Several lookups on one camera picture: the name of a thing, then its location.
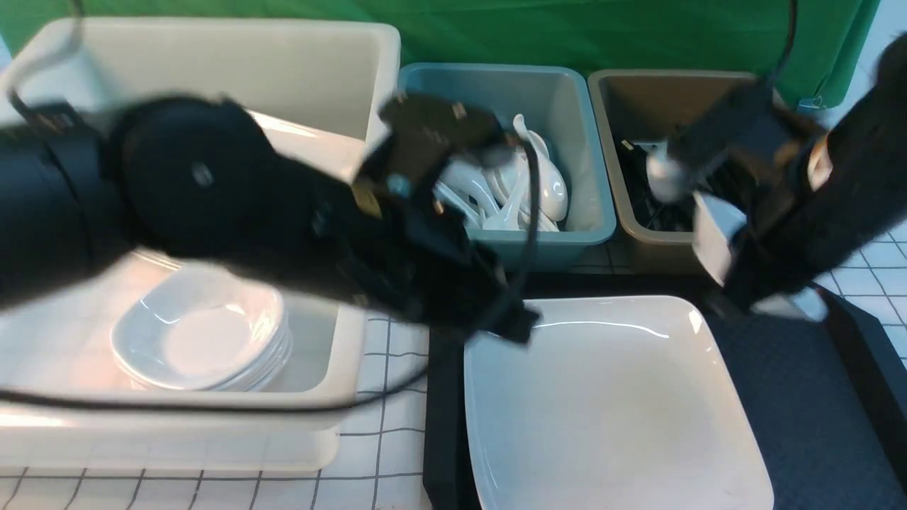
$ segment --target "black cable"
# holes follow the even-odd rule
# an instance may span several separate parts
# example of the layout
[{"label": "black cable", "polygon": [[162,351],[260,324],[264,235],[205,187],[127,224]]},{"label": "black cable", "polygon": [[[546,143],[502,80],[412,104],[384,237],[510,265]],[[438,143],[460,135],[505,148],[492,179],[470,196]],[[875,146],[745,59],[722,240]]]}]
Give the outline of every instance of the black cable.
[{"label": "black cable", "polygon": [[535,261],[535,253],[538,247],[539,238],[539,220],[541,207],[541,193],[539,184],[541,175],[539,173],[539,156],[532,148],[532,145],[519,136],[511,138],[513,144],[522,147],[526,153],[529,163],[529,231],[526,236],[526,243],[523,245],[520,268],[512,279],[512,283],[498,295],[492,302],[492,305],[479,317],[475,323],[469,327],[463,334],[455,335],[461,338],[448,338],[450,347],[437,358],[429,358],[425,366],[414,371],[409,377],[403,378],[390,389],[369,397],[356,399],[352,398],[347,401],[336,402],[333,404],[323,404],[317,406],[232,406],[216,404],[177,404],[177,403],[151,403],[151,402],[115,402],[104,400],[90,400],[73,397],[49,397],[37,393],[24,391],[14,391],[0,388],[0,400],[13,404],[24,404],[27,406],[58,407],[62,409],[79,409],[86,411],[117,411],[117,412],[163,412],[163,413],[218,413],[218,414],[292,414],[292,415],[310,415],[336,413],[348,411],[358,407],[368,406],[380,402],[386,397],[391,397],[406,390],[415,382],[424,378],[429,372],[437,367],[452,360],[454,356],[463,352],[463,345],[471,341],[476,333],[491,328],[494,323],[503,316],[504,312],[511,304],[520,299],[526,280],[529,278],[529,272]]},{"label": "black cable", "polygon": [[13,71],[13,77],[9,80],[9,88],[6,90],[6,98],[10,105],[17,113],[22,115],[28,123],[39,122],[40,119],[34,110],[22,100],[19,95],[19,89],[22,84],[31,78],[34,74],[39,73],[48,67],[53,67],[66,59],[78,53],[82,46],[82,36],[84,32],[83,19],[85,17],[85,8],[82,0],[69,0],[70,7],[73,11],[73,30],[66,37],[63,47],[59,51],[51,54],[42,55]]},{"label": "black cable", "polygon": [[778,77],[781,76],[781,73],[784,71],[785,67],[787,67],[787,61],[790,60],[791,52],[794,50],[796,18],[799,5],[797,4],[797,0],[788,0],[788,6],[790,8],[790,17],[787,22],[787,41],[785,42],[785,49],[781,53],[781,58],[778,60],[778,63],[775,64],[775,69],[773,69],[766,77],[766,83],[771,87],[775,86]]}]

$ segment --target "black tray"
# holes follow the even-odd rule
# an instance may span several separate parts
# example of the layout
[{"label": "black tray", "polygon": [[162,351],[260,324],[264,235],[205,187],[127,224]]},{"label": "black tray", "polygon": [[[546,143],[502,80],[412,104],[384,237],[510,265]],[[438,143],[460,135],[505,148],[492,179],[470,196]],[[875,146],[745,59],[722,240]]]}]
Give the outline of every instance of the black tray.
[{"label": "black tray", "polygon": [[[660,294],[700,310],[704,277],[538,274],[526,298]],[[907,370],[878,320],[824,293],[824,324],[706,315],[756,435],[777,510],[907,509]],[[430,357],[449,344],[432,341]],[[478,510],[463,356],[428,378],[423,484],[435,510]]]}]

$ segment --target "white ceramic spoon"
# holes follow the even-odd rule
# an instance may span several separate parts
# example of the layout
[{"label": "white ceramic spoon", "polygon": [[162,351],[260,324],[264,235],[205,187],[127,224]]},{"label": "white ceramic spoon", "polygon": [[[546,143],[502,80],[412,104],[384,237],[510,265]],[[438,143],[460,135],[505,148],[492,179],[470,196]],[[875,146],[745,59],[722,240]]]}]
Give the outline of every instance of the white ceramic spoon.
[{"label": "white ceramic spoon", "polygon": [[501,207],[501,211],[485,220],[485,230],[519,230],[520,204],[529,192],[529,172],[521,169],[520,176],[510,198]]},{"label": "white ceramic spoon", "polygon": [[532,148],[539,154],[539,157],[543,157],[547,160],[551,159],[551,153],[548,151],[548,145],[542,139],[541,135],[535,131],[529,131],[526,128],[526,118],[522,116],[522,113],[517,114],[513,117],[513,130],[520,135],[520,138],[528,140],[532,144]]},{"label": "white ceramic spoon", "polygon": [[[523,230],[529,229],[529,214],[527,212],[523,211],[522,209],[520,209],[520,223],[522,225]],[[539,232],[560,232],[560,231],[561,231],[561,229],[559,229],[558,226],[556,224],[554,224],[554,221],[551,221],[551,219],[549,217],[545,216],[544,212],[539,216]]]},{"label": "white ceramic spoon", "polygon": [[[513,129],[525,140],[532,144],[536,154],[539,156],[539,191],[541,192],[541,211],[545,213],[552,221],[561,221],[567,217],[569,198],[567,196],[567,186],[564,183],[561,172],[551,162],[551,156],[548,152],[548,146],[538,133],[527,131],[526,124],[522,115],[517,115],[513,119]],[[489,172],[488,183],[494,198],[500,203],[504,203],[510,197],[510,191],[516,184],[517,169],[521,167],[528,168],[529,162],[522,151],[514,154],[511,160],[501,167]],[[523,213],[529,213],[529,197],[523,201],[521,206]]]},{"label": "white ceramic spoon", "polygon": [[482,170],[468,162],[452,160],[441,174],[441,182],[454,192],[475,199],[479,208],[488,216],[493,216],[501,210]]},{"label": "white ceramic spoon", "polygon": [[435,184],[434,197],[462,212],[463,221],[466,223],[467,227],[480,229],[483,226],[484,217],[476,212],[465,200],[460,198],[460,195],[448,188],[443,182]]}]

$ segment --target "square dish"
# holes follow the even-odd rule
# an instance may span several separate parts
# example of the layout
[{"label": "square dish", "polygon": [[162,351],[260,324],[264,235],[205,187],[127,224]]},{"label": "square dish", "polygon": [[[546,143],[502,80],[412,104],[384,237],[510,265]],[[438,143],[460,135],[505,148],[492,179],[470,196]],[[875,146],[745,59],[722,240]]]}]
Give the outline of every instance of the square dish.
[{"label": "square dish", "polygon": [[770,510],[715,339],[666,296],[530,301],[528,348],[478,338],[466,423],[484,510]]}]

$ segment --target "blue plastic bin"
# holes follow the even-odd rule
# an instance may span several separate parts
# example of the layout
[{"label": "blue plastic bin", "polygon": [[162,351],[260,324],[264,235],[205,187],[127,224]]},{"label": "blue plastic bin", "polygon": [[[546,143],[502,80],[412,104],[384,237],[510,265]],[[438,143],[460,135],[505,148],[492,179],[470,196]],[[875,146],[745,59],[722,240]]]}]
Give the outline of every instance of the blue plastic bin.
[{"label": "blue plastic bin", "polygon": [[[608,185],[586,80],[562,67],[498,64],[410,64],[400,71],[402,91],[430,93],[495,112],[510,126],[517,113],[551,148],[570,191],[566,230],[540,232],[536,270],[566,270],[589,246],[614,234],[617,217]],[[470,230],[516,266],[526,233]]]}]

